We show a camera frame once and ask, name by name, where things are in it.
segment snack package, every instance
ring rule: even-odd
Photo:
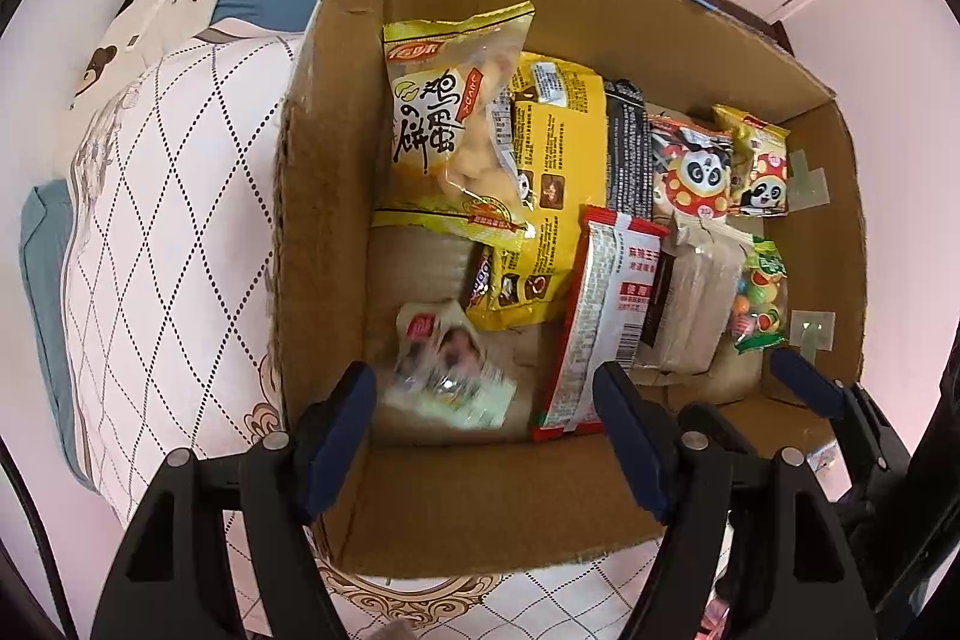
[[[773,347],[786,341],[786,267],[776,244],[754,237],[743,265],[730,315],[730,333],[738,352]]]
[[[731,106],[717,104],[713,117],[733,135],[731,214],[786,214],[786,137],[790,131]]]
[[[615,360],[630,370],[667,229],[639,217],[588,207],[577,248],[560,360],[534,440],[602,430],[593,373]]]
[[[487,360],[456,301],[407,304],[397,315],[400,358],[387,405],[455,429],[499,429],[517,385]]]
[[[524,53],[514,84],[523,87],[514,151],[533,232],[518,251],[494,248],[481,256],[467,314],[482,330],[563,316],[581,208],[607,200],[603,79],[576,63]]]
[[[520,248],[530,210],[512,159],[505,87],[533,15],[521,3],[464,22],[383,26],[394,133],[375,226],[416,225]]]
[[[750,234],[674,215],[635,367],[676,373],[676,381],[709,370],[750,251]]]
[[[643,94],[625,79],[604,80],[607,95],[607,208],[649,220],[654,162]]]
[[[650,117],[650,127],[654,219],[669,219],[674,211],[724,217],[730,208],[730,134],[662,115]]]

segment yellow and black package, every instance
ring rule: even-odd
[[[394,132],[375,226],[520,248],[530,210],[512,156],[506,87],[533,15],[521,3],[464,22],[383,26]]]
[[[535,233],[516,252],[489,248],[481,256],[467,315],[482,330],[563,315],[581,208],[607,203],[602,77],[576,63],[524,53],[511,82],[511,90],[517,87],[514,154]]]

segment silver bolt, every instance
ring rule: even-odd
[[[282,451],[290,444],[287,432],[270,432],[263,438],[263,447],[268,451]]]
[[[190,451],[187,448],[177,448],[176,451],[170,451],[167,456],[167,463],[172,467],[181,467],[190,460]]]
[[[706,451],[707,445],[710,444],[707,434],[701,432],[684,432],[680,442],[683,442],[683,446],[690,448],[691,451]]]
[[[806,459],[803,457],[803,453],[798,451],[796,448],[784,448],[781,451],[781,458],[792,467],[802,466],[806,461]]]

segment cardboard box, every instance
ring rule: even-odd
[[[404,297],[455,290],[466,272],[467,248],[435,235],[416,240],[424,245],[400,271],[397,259],[412,245],[370,229],[390,136],[381,26],[464,19],[518,1],[320,0],[277,157],[272,349],[291,420],[325,398],[350,361],[366,355],[383,364]],[[854,381],[866,296],[863,219],[853,145],[827,87],[693,0],[531,1],[528,50],[627,77],[651,101],[692,116],[709,116],[721,101],[790,128],[792,148],[805,150],[811,169],[824,168],[830,203],[769,220],[767,234],[784,255],[792,309],[836,312],[833,349],[820,353],[818,367]],[[527,346],[533,355],[539,349]],[[754,396],[723,410],[763,453],[810,451],[832,438],[826,421],[776,400]],[[344,570],[414,578],[595,557],[659,534],[632,502],[606,437],[534,445],[525,432],[507,437],[520,441],[451,445],[380,421],[338,504],[319,520],[318,541]],[[440,447],[410,444],[420,441]]]

